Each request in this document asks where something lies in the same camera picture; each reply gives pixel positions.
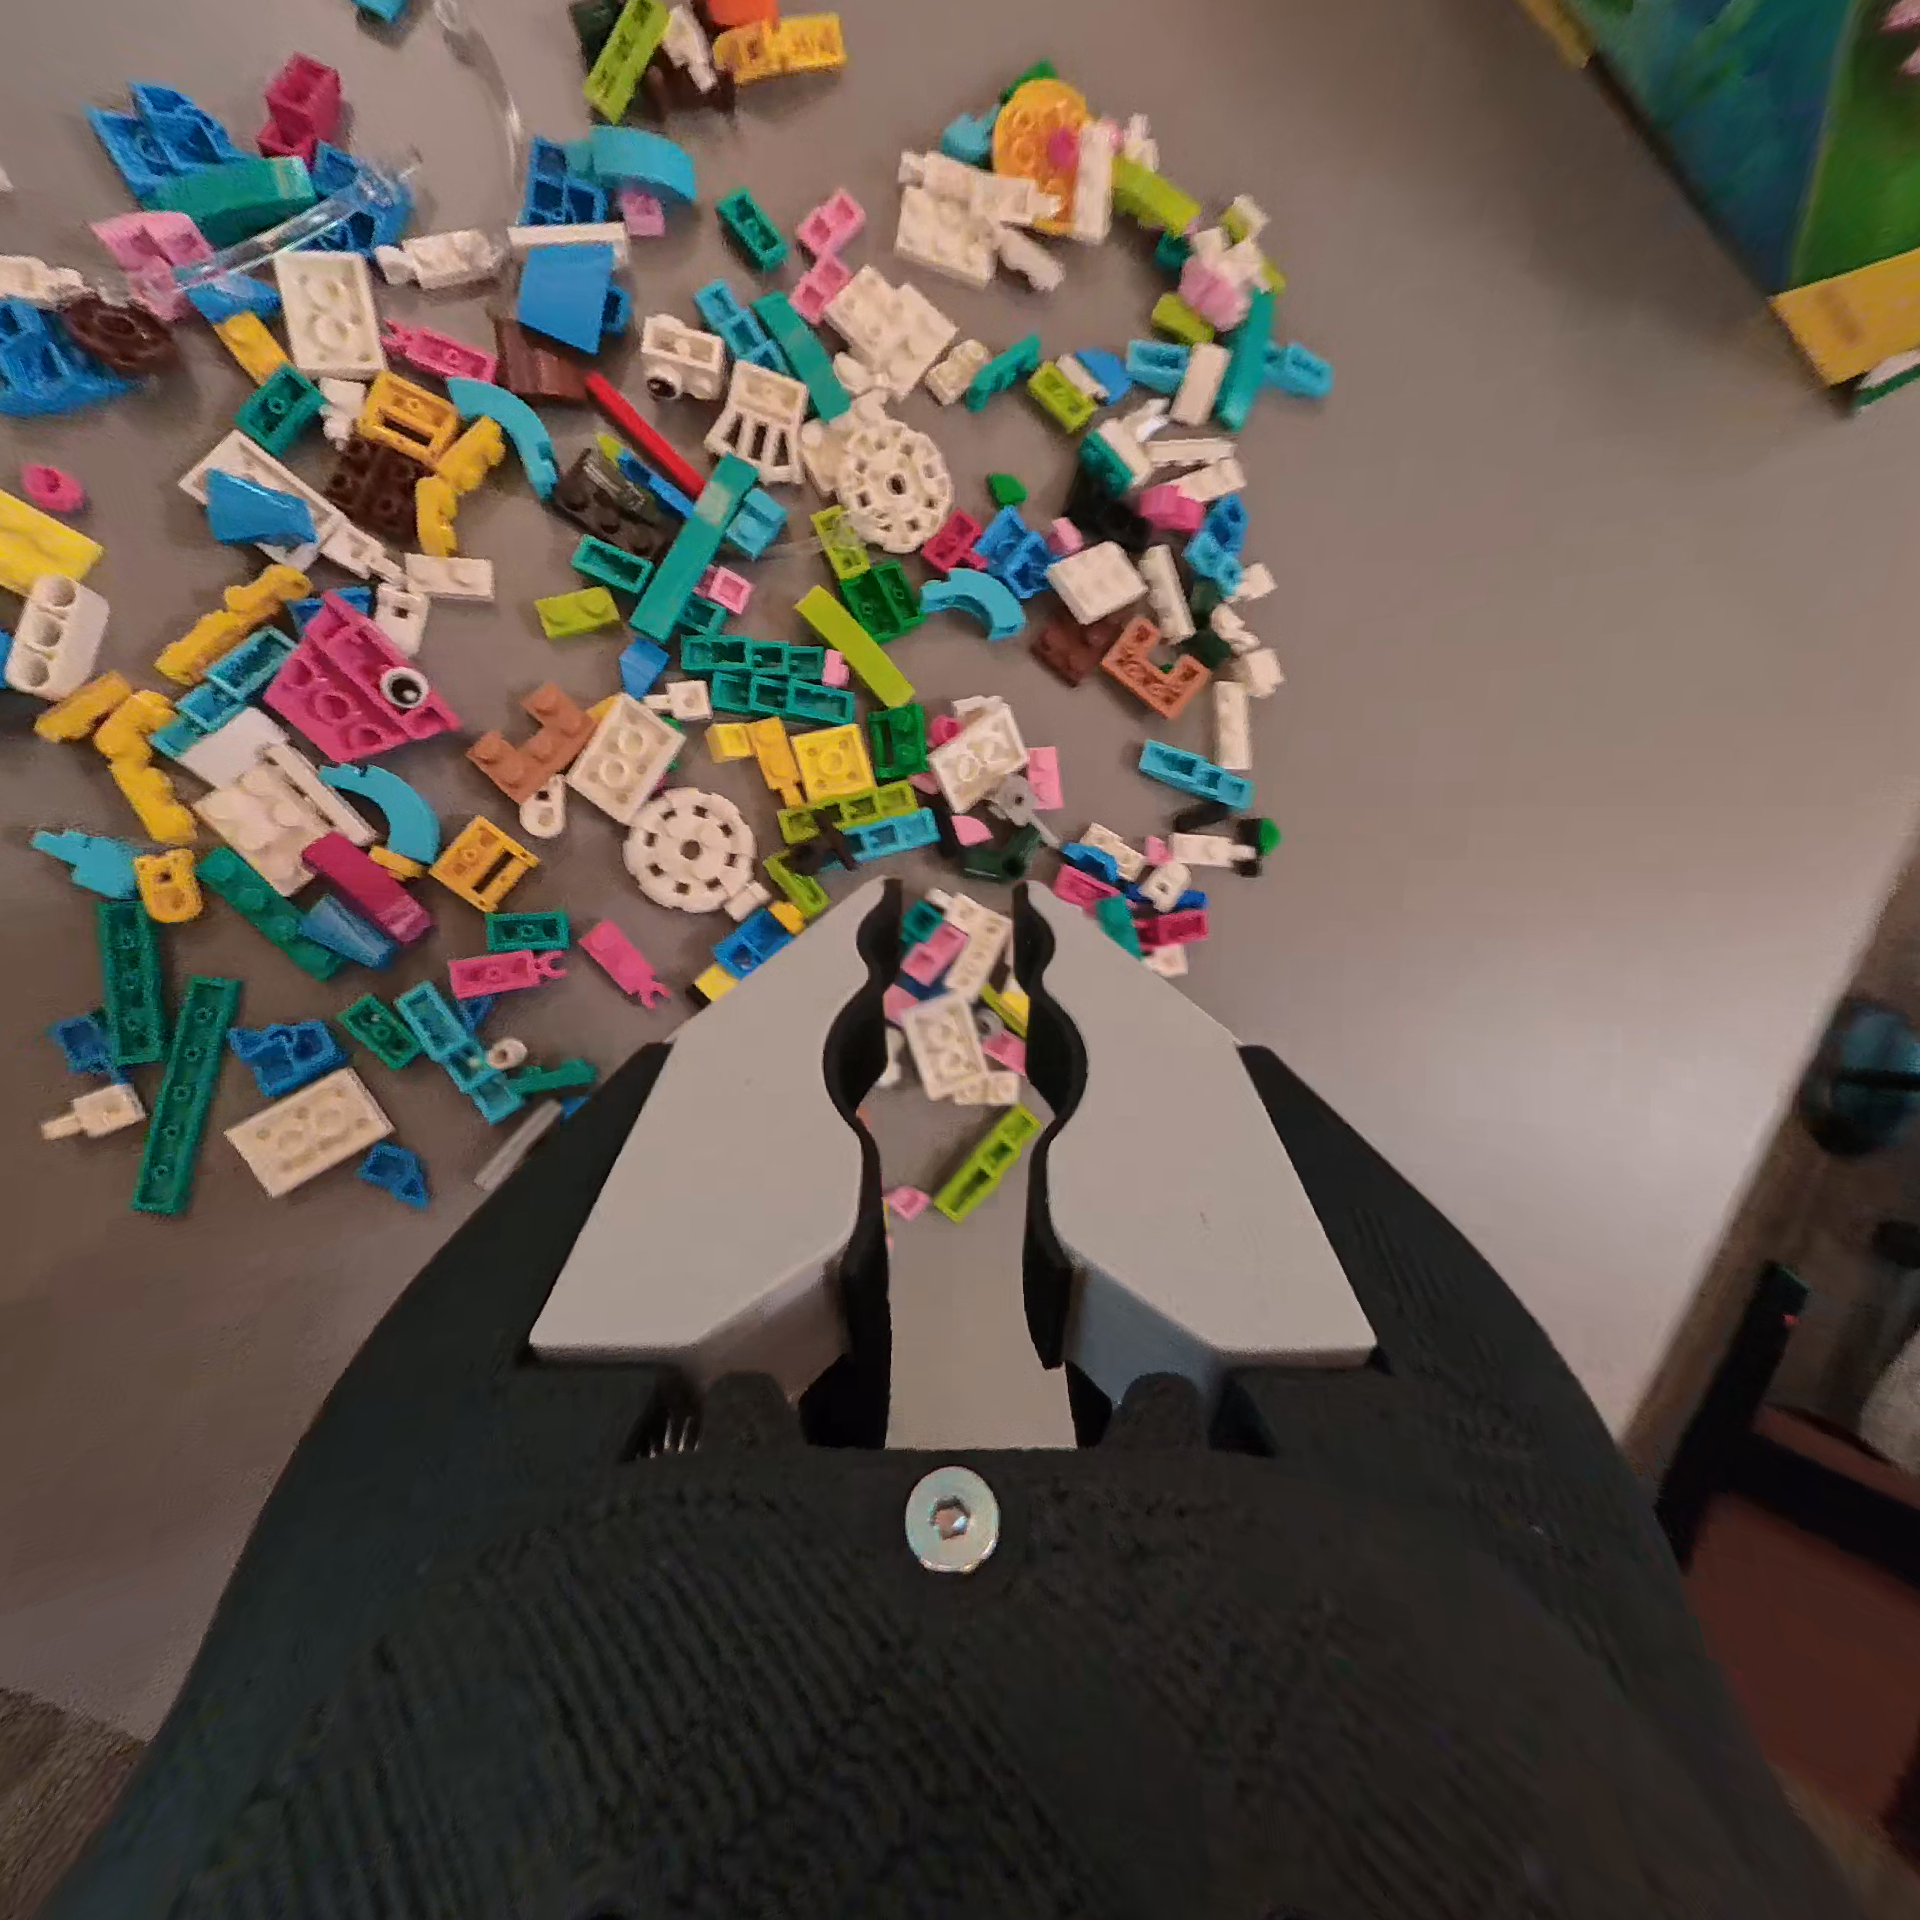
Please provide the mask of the dark chair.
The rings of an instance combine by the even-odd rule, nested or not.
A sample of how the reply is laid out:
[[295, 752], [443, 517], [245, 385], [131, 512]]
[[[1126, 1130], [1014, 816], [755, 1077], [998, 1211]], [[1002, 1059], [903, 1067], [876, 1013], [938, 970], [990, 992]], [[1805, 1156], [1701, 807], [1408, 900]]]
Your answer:
[[1770, 1403], [1808, 1284], [1764, 1261], [1664, 1476], [1653, 1512], [1679, 1570], [1723, 1499], [1766, 1512], [1918, 1589], [1918, 1480], [1855, 1435]]

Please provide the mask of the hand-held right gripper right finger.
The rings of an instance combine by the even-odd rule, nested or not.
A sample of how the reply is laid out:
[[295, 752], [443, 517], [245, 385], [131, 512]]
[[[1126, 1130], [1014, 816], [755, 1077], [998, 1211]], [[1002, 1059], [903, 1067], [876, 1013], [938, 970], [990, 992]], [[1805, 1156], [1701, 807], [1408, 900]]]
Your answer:
[[1014, 892], [1023, 1311], [1079, 1376], [1355, 1370], [1375, 1331], [1235, 1033], [1048, 890]]

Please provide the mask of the pile of colourful bricks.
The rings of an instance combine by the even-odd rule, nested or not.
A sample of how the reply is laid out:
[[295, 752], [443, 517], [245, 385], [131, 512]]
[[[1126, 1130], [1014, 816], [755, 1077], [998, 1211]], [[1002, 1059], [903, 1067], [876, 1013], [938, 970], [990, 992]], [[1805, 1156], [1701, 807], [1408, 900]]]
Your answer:
[[[1181, 976], [1279, 847], [1279, 667], [1244, 623], [1236, 434], [1324, 401], [1269, 208], [1030, 65], [899, 161], [894, 258], [619, 122], [843, 71], [835, 12], [576, 5], [591, 124], [523, 129], [511, 223], [416, 227], [292, 51], [252, 147], [127, 77], [55, 125], [35, 34], [189, 5], [4, 5], [4, 156], [107, 274], [4, 245], [4, 1223], [60, 1144], [188, 1211], [227, 1135], [266, 1194], [355, 1161], [428, 1205], [363, 1069], [416, 1060], [511, 1169], [597, 1069], [475, 1023], [591, 960], [672, 1018], [828, 911], [955, 857]], [[55, 130], [42, 151], [35, 135]]]

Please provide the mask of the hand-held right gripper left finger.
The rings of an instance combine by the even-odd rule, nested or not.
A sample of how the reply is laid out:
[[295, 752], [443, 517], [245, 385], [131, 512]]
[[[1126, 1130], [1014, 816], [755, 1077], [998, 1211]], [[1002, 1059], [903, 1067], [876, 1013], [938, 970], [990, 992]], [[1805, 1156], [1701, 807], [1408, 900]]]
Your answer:
[[684, 1024], [530, 1331], [542, 1361], [823, 1373], [882, 1258], [858, 1120], [903, 888], [869, 880]]

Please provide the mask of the colourful brick set box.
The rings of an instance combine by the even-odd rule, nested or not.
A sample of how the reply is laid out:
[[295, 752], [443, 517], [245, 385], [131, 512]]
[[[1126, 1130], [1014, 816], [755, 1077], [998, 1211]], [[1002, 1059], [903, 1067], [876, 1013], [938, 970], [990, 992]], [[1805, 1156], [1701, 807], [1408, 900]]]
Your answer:
[[1844, 412], [1918, 379], [1916, 3], [1524, 3]]

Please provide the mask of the clear plastic wrapper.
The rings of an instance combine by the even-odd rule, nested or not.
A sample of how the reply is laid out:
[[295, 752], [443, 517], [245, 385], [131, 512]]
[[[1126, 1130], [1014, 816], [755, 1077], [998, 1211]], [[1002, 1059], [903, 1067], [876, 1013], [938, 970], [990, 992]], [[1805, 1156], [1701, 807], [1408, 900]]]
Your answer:
[[[501, 156], [501, 176], [504, 180], [498, 201], [498, 219], [491, 223], [487, 231], [503, 237], [507, 227], [515, 224], [530, 135], [523, 125], [520, 111], [515, 101], [503, 65], [495, 58], [488, 36], [472, 23], [466, 5], [432, 3], [428, 12], [455, 65], [469, 74], [487, 101]], [[317, 200], [280, 224], [263, 229], [245, 242], [198, 264], [168, 268], [166, 274], [171, 292], [182, 300], [189, 300], [202, 288], [212, 288], [224, 296], [236, 292], [242, 277], [252, 277], [269, 268], [279, 256], [299, 252], [311, 241], [332, 237], [362, 212], [373, 215], [395, 205], [400, 189], [416, 178], [420, 168], [422, 162], [416, 151], [412, 151], [410, 159], [397, 161], [392, 168], [370, 162], [367, 172], [348, 189], [330, 200]]]

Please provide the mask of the grey desk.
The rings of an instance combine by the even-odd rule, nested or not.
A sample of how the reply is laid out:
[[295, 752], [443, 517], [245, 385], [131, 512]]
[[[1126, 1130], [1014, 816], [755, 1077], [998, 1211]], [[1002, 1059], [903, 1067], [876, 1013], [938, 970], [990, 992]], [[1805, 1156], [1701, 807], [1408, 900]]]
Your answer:
[[[1495, 1261], [1626, 1429], [1853, 971], [1916, 815], [1916, 396], [1838, 417], [1590, 77], [1516, 5], [843, 5], [845, 71], [692, 112], [703, 204], [637, 292], [755, 283], [708, 200], [791, 234], [843, 186], [882, 268], [896, 161], [1048, 59], [1143, 112], [1207, 210], [1250, 194], [1320, 407], [1240, 441], [1282, 850], [1214, 895], [1183, 989], [1274, 1048]], [[352, 144], [420, 156], [420, 227], [498, 219], [488, 103], [428, 8], [4, 5], [4, 253], [107, 273], [131, 201], [84, 111], [181, 90], [252, 144], [288, 55]], [[179, 490], [246, 391], [221, 344], [75, 417], [4, 419], [88, 493], [104, 669], [261, 562]], [[477, 1205], [488, 1130], [426, 1064], [363, 1077], [412, 1211], [336, 1169], [266, 1195], [224, 1140], [127, 1207], [141, 1135], [43, 1140], [87, 1081], [94, 895], [36, 831], [138, 834], [88, 741], [4, 699], [4, 1690], [149, 1738], [352, 1351]]]

